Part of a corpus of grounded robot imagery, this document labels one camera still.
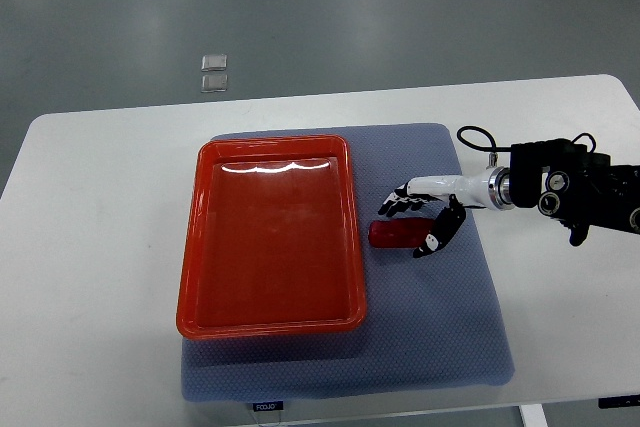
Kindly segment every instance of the red tray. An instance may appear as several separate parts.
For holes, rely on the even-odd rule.
[[[314,135],[203,146],[180,333],[204,340],[346,331],[365,313],[347,142]]]

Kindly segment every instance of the black cable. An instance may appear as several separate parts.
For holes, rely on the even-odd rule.
[[[487,139],[489,139],[489,143],[491,144],[491,147],[483,147],[481,145],[473,144],[469,142],[467,139],[465,139],[464,137],[462,137],[462,133],[468,130],[472,130],[474,132],[479,132],[483,134],[485,137],[487,137]],[[456,137],[460,142],[462,142],[467,147],[473,150],[479,150],[480,152],[494,152],[494,153],[495,152],[511,152],[511,147],[498,147],[496,145],[496,140],[493,138],[493,135],[491,135],[488,131],[484,130],[482,127],[477,127],[475,125],[465,125],[464,127],[460,127],[458,129]]]
[[[592,154],[596,150],[596,139],[594,139],[593,135],[591,135],[589,132],[581,133],[578,137],[573,139],[571,143],[575,144],[582,137],[587,137],[591,141],[591,150],[589,151],[589,153]]]

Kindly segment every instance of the blue mat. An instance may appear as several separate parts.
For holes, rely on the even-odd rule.
[[[218,138],[337,134],[349,142],[367,285],[367,317],[338,334],[183,341],[189,401],[263,402],[474,384],[502,385],[514,367],[473,216],[435,255],[378,250],[367,231],[389,193],[412,177],[459,174],[438,124],[251,132]],[[434,202],[402,216],[435,218]]]

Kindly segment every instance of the gray floor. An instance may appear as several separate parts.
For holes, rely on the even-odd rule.
[[[639,32],[640,0],[0,0],[0,188],[50,112],[596,73],[640,104]],[[225,93],[200,93],[210,52],[229,54]],[[552,427],[640,424],[640,409],[595,401],[546,410]],[[520,422],[498,409],[348,425]]]

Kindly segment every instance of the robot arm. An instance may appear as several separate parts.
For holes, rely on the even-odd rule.
[[[466,130],[485,134],[491,147],[478,147],[462,137]],[[592,148],[577,144],[588,137]],[[407,209],[418,210],[426,202],[448,201],[435,219],[431,232],[414,257],[444,248],[466,217],[465,208],[509,210],[538,207],[541,214],[559,220],[571,230],[570,243],[586,239],[589,226],[640,234],[640,166],[612,166],[606,154],[595,153],[595,140],[581,134],[573,140],[496,147],[491,134],[478,127],[462,127],[457,134],[465,145],[490,152],[490,166],[470,176],[415,177],[391,193],[379,210],[391,217]],[[511,152],[509,168],[497,167],[497,152]],[[542,189],[542,176],[547,173]]]

